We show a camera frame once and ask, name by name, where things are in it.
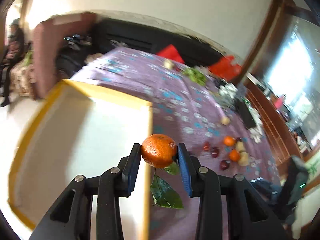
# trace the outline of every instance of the black sofa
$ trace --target black sofa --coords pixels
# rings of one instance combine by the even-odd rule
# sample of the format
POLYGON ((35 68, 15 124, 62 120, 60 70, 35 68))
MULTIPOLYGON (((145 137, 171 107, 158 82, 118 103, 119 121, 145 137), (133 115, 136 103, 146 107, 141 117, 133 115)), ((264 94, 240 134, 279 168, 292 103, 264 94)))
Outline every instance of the black sofa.
POLYGON ((89 54, 105 54, 114 49, 110 41, 125 43, 129 48, 156 54, 166 46, 174 45, 185 64, 209 66, 219 61, 222 54, 209 44, 194 38, 171 33, 142 24, 106 18, 95 24, 90 33, 92 46, 82 47, 80 51, 63 48, 58 53, 56 67, 68 77, 73 76, 84 65, 89 54))

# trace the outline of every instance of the red pillow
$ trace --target red pillow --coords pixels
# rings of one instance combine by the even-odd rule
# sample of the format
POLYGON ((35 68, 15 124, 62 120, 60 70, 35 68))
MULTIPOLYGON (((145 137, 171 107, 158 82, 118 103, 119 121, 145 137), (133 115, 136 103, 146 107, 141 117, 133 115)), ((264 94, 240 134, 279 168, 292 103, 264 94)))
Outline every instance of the red pillow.
POLYGON ((159 51, 156 55, 165 57, 167 59, 171 59, 180 63, 184 63, 184 60, 180 56, 179 52, 177 51, 176 47, 170 44, 169 46, 165 47, 163 50, 159 51))

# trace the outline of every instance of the green leaf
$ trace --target green leaf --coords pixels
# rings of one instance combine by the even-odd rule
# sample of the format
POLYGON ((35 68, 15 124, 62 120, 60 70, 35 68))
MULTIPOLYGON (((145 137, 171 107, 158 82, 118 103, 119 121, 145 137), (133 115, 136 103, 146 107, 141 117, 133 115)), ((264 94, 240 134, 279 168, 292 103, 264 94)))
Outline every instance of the green leaf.
POLYGON ((175 162, 164 168, 164 170, 171 175, 178 175, 180 173, 179 166, 175 162))
POLYGON ((188 76, 191 81, 196 82, 201 86, 204 86, 207 80, 204 74, 202 74, 199 70, 194 68, 186 68, 183 71, 183 74, 188 76))
POLYGON ((166 208, 183 209, 182 200, 178 193, 164 180, 156 174, 150 186, 155 205, 166 208))

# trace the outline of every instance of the orange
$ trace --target orange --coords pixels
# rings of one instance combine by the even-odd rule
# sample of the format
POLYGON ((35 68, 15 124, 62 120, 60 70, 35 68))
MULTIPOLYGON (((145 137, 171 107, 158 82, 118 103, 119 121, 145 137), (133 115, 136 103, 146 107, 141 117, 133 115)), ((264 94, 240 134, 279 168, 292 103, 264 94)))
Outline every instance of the orange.
POLYGON ((227 146, 233 146, 236 143, 236 140, 234 138, 232 138, 231 136, 226 136, 223 139, 223 143, 227 146))
POLYGON ((173 139, 164 134, 153 134, 141 145, 141 155, 146 163, 156 168, 168 167, 172 157, 177 154, 177 145, 173 139))
POLYGON ((229 158, 234 162, 238 162, 240 160, 240 153, 237 150, 232 150, 229 153, 229 158))

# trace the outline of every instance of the white wall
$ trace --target white wall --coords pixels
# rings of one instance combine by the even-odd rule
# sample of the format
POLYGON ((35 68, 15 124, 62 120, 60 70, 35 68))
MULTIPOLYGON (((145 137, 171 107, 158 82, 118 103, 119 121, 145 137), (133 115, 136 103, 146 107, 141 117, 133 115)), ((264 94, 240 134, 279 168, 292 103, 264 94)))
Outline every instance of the white wall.
POLYGON ((118 10, 189 28, 245 58, 271 0, 34 0, 30 28, 52 14, 73 10, 118 10))

